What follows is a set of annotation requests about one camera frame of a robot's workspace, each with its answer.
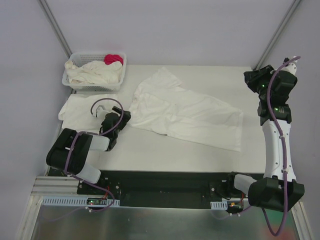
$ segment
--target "white plastic basket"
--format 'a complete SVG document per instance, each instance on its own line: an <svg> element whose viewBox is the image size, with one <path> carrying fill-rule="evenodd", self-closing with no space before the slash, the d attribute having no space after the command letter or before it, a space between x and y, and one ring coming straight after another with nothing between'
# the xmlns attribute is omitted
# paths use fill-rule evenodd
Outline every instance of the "white plastic basket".
<svg viewBox="0 0 320 240"><path fill-rule="evenodd" d="M83 65L90 63L92 61L103 61L107 54L118 54L123 58L122 73L120 76L119 83L116 84L90 84L90 83L69 83L69 79L64 70L62 76L62 84L69 86L76 91L119 91L120 86L124 81L126 66L127 66L127 55L123 52L76 52L73 53L69 60L73 62L77 67L82 67Z"/></svg>

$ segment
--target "metal frame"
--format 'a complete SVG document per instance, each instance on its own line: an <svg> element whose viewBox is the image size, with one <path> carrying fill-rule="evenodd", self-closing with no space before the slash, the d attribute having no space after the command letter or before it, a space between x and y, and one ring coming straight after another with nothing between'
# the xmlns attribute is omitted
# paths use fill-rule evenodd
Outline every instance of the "metal frame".
<svg viewBox="0 0 320 240"><path fill-rule="evenodd" d="M67 43L67 40L65 39L64 34L62 33L57 20L55 19L55 16L53 15L48 3L46 0L37 0L41 9L43 10L48 22L50 23L52 30L54 31L54 34L58 41L61 44L61 47L63 48L65 54L70 58L72 51Z"/></svg>
<svg viewBox="0 0 320 240"><path fill-rule="evenodd" d="M266 62L302 2L303 0L294 0L292 2L253 70L259 70Z"/></svg>
<svg viewBox="0 0 320 240"><path fill-rule="evenodd" d="M60 42L65 54L70 57L72 51L65 39L48 3L46 0L37 0L41 9L43 10L47 20L49 21L52 30L54 31L58 41ZM263 51L255 70L259 69L270 56L272 50L275 48L277 42L283 35L284 30L292 20L293 15L297 12L299 6L303 0L294 0L287 10L285 16L280 22L278 28L270 39L266 49ZM16 238L19 240L30 240L36 226L36 220L40 210L41 203L44 196L81 196L77 195L78 181L71 177L52 177L52 176L39 176L36 178L31 196L29 198L27 209L22 219L22 224L19 227L19 231ZM310 228L310 224L304 209L303 203L300 201L292 208L293 219L296 225L298 236L302 240L313 240L313 234Z"/></svg>
<svg viewBox="0 0 320 240"><path fill-rule="evenodd" d="M16 239L30 240L36 227L36 220L44 196L66 196L83 198L77 195L78 181L72 177L39 176L36 178L27 209ZM303 203L298 202L292 209L292 215L301 240L314 240Z"/></svg>

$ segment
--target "white wall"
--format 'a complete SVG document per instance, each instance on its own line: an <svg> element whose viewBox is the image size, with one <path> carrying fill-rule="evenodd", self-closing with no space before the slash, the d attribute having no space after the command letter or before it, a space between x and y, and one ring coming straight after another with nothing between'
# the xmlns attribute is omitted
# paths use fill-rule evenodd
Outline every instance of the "white wall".
<svg viewBox="0 0 320 240"><path fill-rule="evenodd" d="M320 1L305 0L284 32L267 64L274 68L285 57L301 56L298 83L288 101L292 111L291 157L315 239L320 239Z"/></svg>
<svg viewBox="0 0 320 240"><path fill-rule="evenodd" d="M255 66L293 0L47 0L71 50L129 64Z"/></svg>
<svg viewBox="0 0 320 240"><path fill-rule="evenodd" d="M36 0L0 2L0 239L13 240L67 98L67 60Z"/></svg>

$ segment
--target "white towel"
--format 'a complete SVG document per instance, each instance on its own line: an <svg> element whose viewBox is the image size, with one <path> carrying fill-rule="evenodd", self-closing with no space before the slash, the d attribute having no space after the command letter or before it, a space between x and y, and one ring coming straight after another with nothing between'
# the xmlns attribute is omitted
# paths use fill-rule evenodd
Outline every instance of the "white towel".
<svg viewBox="0 0 320 240"><path fill-rule="evenodd" d="M136 89L129 111L132 127L173 138L241 151L243 112L215 97L186 90L161 68Z"/></svg>
<svg viewBox="0 0 320 240"><path fill-rule="evenodd" d="M116 94L71 94L58 114L59 120L62 120L62 128L73 129L76 131L89 131L97 133L104 119L98 119L91 115L90 108L95 101L103 98L112 98L117 100ZM92 109L93 114L99 105L104 106L105 110L112 110L113 106L118 104L111 100L102 100Z"/></svg>
<svg viewBox="0 0 320 240"><path fill-rule="evenodd" d="M77 67L72 61L64 64L68 81L72 84L117 84L122 73L122 64L115 61L106 65L103 61L92 61Z"/></svg>

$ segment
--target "white tabletop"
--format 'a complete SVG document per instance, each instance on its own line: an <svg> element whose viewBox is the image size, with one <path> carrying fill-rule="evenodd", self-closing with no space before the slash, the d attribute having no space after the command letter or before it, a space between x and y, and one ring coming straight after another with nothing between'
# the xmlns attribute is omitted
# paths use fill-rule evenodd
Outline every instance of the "white tabletop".
<svg viewBox="0 0 320 240"><path fill-rule="evenodd" d="M118 99L129 109L140 82L160 65L128 65ZM182 88L208 94L244 112L241 152L224 150L126 126L110 152L90 151L87 162L101 170L263 173L265 140L257 115L258 95L244 82L250 67L165 66Z"/></svg>

